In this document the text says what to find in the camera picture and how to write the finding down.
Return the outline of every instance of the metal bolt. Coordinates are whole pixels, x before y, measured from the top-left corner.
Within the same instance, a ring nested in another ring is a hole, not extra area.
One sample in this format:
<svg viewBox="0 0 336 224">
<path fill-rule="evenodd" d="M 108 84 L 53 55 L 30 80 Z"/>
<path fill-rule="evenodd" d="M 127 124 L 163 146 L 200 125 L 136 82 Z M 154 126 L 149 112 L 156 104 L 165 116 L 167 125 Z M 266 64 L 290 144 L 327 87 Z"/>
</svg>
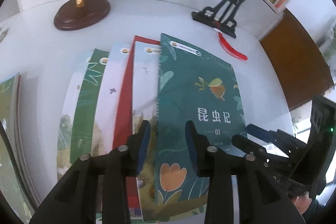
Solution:
<svg viewBox="0 0 336 224">
<path fill-rule="evenodd" d="M 254 161 L 254 160 L 255 160 L 255 156 L 252 155 L 252 154 L 247 154 L 247 155 L 245 156 L 245 158 L 246 158 L 248 161 Z"/>
<path fill-rule="evenodd" d="M 216 146 L 211 145 L 211 146 L 207 147 L 207 150 L 208 150 L 208 152 L 216 153 L 218 148 Z"/>
<path fill-rule="evenodd" d="M 88 160 L 91 157 L 90 154 L 85 153 L 79 157 L 80 160 Z"/>
<path fill-rule="evenodd" d="M 120 152 L 125 152 L 128 150 L 128 146 L 127 145 L 121 145 L 118 147 L 118 151 Z"/>
</svg>

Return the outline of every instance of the white table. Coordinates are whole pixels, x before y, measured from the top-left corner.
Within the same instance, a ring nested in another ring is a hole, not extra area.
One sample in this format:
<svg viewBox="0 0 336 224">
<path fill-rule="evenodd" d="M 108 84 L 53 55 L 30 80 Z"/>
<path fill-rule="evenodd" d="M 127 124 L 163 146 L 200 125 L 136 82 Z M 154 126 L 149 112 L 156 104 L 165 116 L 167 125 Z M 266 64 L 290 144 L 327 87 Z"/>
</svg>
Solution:
<svg viewBox="0 0 336 224">
<path fill-rule="evenodd" d="M 160 40 L 177 37 L 231 63 L 238 81 L 246 123 L 293 134 L 287 103 L 273 67 L 258 40 L 237 28 L 237 39 L 225 36 L 248 61 L 229 56 L 217 33 L 191 19 L 191 9 L 157 0 L 109 0 L 111 13 L 86 29 L 65 32 L 53 17 L 66 0 L 28 9 L 0 24 L 10 27 L 0 44 L 0 79 L 19 71 L 21 134 L 31 178 L 41 199 L 57 182 L 56 147 L 59 119 L 68 84 L 80 52 L 110 50 L 134 35 Z"/>
</svg>

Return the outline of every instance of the book logo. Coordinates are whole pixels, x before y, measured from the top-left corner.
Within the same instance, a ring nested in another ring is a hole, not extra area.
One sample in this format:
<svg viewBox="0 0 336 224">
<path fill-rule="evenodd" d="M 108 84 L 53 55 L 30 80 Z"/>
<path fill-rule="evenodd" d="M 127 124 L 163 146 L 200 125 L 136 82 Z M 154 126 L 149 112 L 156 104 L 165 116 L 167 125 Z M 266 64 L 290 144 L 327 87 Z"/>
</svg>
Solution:
<svg viewBox="0 0 336 224">
<path fill-rule="evenodd" d="M 127 54 L 127 53 L 129 53 L 129 49 L 128 49 L 128 48 L 122 48 L 122 49 L 120 50 L 120 52 L 121 52 L 121 53 L 125 53 L 125 54 Z"/>
<path fill-rule="evenodd" d="M 149 48 L 149 47 L 146 47 L 146 48 L 144 49 L 144 51 L 147 52 L 147 53 L 153 53 L 153 52 L 155 52 L 155 53 L 160 53 L 160 49 L 157 49 L 157 48 Z"/>
<path fill-rule="evenodd" d="M 99 63 L 102 65 L 106 65 L 107 64 L 107 58 L 103 57 L 102 59 L 99 60 Z"/>
<path fill-rule="evenodd" d="M 184 50 L 184 51 L 186 51 L 186 52 L 190 52 L 190 53 L 192 53 L 192 54 L 195 54 L 195 55 L 197 55 L 197 56 L 201 56 L 201 55 L 202 55 L 198 50 L 195 50 L 195 49 L 193 49 L 193 48 L 191 48 L 191 47 L 188 47 L 188 46 L 185 46 L 185 45 L 183 45 L 183 44 L 177 43 L 177 42 L 175 42 L 175 41 L 171 41 L 171 42 L 169 42 L 169 43 L 170 43 L 170 45 L 173 46 L 174 48 L 179 48 L 179 49 Z"/>
</svg>

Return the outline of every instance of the green book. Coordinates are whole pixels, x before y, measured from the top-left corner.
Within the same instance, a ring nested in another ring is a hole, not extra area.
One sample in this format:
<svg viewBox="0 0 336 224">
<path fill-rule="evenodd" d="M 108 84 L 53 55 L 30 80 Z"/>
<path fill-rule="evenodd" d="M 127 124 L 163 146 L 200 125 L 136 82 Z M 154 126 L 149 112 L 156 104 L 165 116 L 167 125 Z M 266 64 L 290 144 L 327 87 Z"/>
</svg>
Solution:
<svg viewBox="0 0 336 224">
<path fill-rule="evenodd" d="M 109 52 L 95 49 L 87 67 L 73 119 L 70 144 L 71 164 L 82 154 L 91 154 L 97 100 L 108 56 Z"/>
<path fill-rule="evenodd" d="M 211 145 L 244 155 L 231 144 L 233 135 L 246 136 L 235 73 L 230 64 L 205 50 L 162 34 L 158 89 L 156 201 L 170 205 L 162 210 L 164 215 L 193 209 L 197 214 L 207 201 L 209 179 L 198 178 L 192 169 L 185 124 L 192 120 Z"/>
<path fill-rule="evenodd" d="M 20 75 L 17 74 L 0 83 L 0 121 L 10 142 L 8 145 L 11 145 L 14 153 L 16 152 L 16 138 L 18 137 L 18 132 L 15 132 L 15 123 L 17 122 L 16 106 L 19 80 Z M 15 155 L 15 159 L 13 160 L 16 159 L 19 165 L 18 155 Z M 24 194 L 24 190 L 19 184 L 17 178 L 19 175 L 15 173 L 6 143 L 2 136 L 0 136 L 0 191 L 19 219 L 23 223 L 29 223 L 34 211 L 27 200 L 28 197 Z"/>
<path fill-rule="evenodd" d="M 70 168 L 70 144 L 72 125 L 83 79 L 93 52 L 80 54 L 76 61 L 76 69 L 71 77 L 67 95 L 64 100 L 62 116 L 59 121 L 57 143 L 57 179 Z"/>
</svg>

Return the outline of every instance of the white book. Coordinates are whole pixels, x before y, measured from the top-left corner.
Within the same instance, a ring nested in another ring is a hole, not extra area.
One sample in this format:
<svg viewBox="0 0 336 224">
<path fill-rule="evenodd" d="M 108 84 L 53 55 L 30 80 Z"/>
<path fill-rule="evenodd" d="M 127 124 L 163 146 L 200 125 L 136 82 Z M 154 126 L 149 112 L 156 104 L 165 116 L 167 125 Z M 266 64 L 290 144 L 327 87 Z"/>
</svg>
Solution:
<svg viewBox="0 0 336 224">
<path fill-rule="evenodd" d="M 160 46 L 135 42 L 133 66 L 133 134 L 138 133 L 143 120 L 151 123 L 151 137 L 142 171 L 137 177 L 138 194 L 143 219 L 155 207 L 151 196 L 154 189 L 155 132 L 159 85 Z"/>
<path fill-rule="evenodd" d="M 118 111 L 121 87 L 129 58 L 130 45 L 115 44 L 109 54 L 103 79 L 101 81 L 92 135 L 92 155 L 109 153 Z"/>
</svg>

